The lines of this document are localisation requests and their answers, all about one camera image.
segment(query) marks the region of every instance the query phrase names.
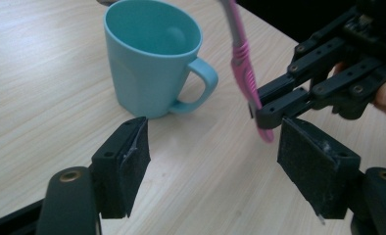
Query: mug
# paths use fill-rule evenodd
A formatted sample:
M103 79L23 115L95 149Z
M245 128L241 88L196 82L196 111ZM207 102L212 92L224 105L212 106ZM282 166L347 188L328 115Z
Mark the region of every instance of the mug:
M119 103L136 117L189 113L217 87L217 73L197 54L202 31L187 13L157 0L121 0L104 16L108 59ZM205 83L192 103L178 100L190 72Z

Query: wood grain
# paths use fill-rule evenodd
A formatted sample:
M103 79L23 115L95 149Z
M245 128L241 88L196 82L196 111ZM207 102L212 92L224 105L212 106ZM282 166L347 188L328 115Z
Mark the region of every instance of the wood grain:
M102 220L104 234L350 234L345 220L322 225L276 163L280 127L264 143L233 79L230 34L218 1L169 0L196 19L199 56L219 75L211 98L188 115L149 122L152 161L131 218ZM114 130L133 118L114 93L93 1L0 0L0 217L44 197L61 169L90 164ZM285 73L296 43L241 8L261 86ZM183 99L203 88L194 75ZM386 166L386 117L368 107L347 121L329 109L304 118Z

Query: mug rim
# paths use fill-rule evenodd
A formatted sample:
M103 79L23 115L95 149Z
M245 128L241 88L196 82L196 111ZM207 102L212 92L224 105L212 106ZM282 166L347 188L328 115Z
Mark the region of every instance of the mug rim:
M108 26L108 23L107 23L107 16L108 16L108 13L111 11L111 9L118 5L118 4L124 4L125 2L155 2L155 3L159 3L159 4L163 4L163 5L167 5L169 7L172 7L173 9L175 9L176 11L182 13L184 16L186 16L188 19L190 19L190 21L192 21L194 23L194 25L196 25L198 31L199 31L199 42L197 43L196 47L194 47L193 49L187 51L187 52L184 52L184 53L179 53L179 54L159 54L159 53L152 53L152 52L147 52L147 51L144 51L144 50L140 50L138 48L135 48L125 42L123 42L122 40L118 39L114 33L111 32L109 26ZM202 33L202 29L200 28L199 24L196 22L196 20L194 20L193 17L191 17L187 12L185 12L184 10L182 10L181 8L179 7L176 7L174 5L172 5L171 3L167 3L167 2L164 2L162 0L120 0L120 1L117 1L115 2L114 4L112 4L108 9L107 11L105 12L104 14L104 28L105 30L108 31L108 34L121 46L125 47L125 48L128 48L136 53L139 53L139 54L143 54L143 55L146 55L146 56L152 56L152 57L157 57L157 58L179 58L179 57L184 57L186 55L189 55L193 52L196 52L200 49L201 45L202 45L202 41L203 41L203 33Z

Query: toothbrush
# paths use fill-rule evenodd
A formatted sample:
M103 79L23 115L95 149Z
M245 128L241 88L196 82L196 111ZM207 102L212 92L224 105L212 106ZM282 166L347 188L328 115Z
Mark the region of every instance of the toothbrush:
M249 59L249 46L246 39L245 30L242 25L235 0L219 0L226 12L232 34L232 60L231 67L236 82L251 107L253 117L255 111L263 107L260 96L257 91L254 71ZM258 132L266 143L273 141L273 132L271 129L260 129Z

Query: mug handle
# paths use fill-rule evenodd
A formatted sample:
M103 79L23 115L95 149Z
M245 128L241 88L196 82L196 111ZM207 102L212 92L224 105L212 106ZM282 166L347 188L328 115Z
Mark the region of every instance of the mug handle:
M169 111L176 114L186 114L199 108L217 88L217 72L205 61L196 58L193 62L187 65L190 71L196 73L205 82L205 90L196 101L185 103L175 100L174 104L169 108Z

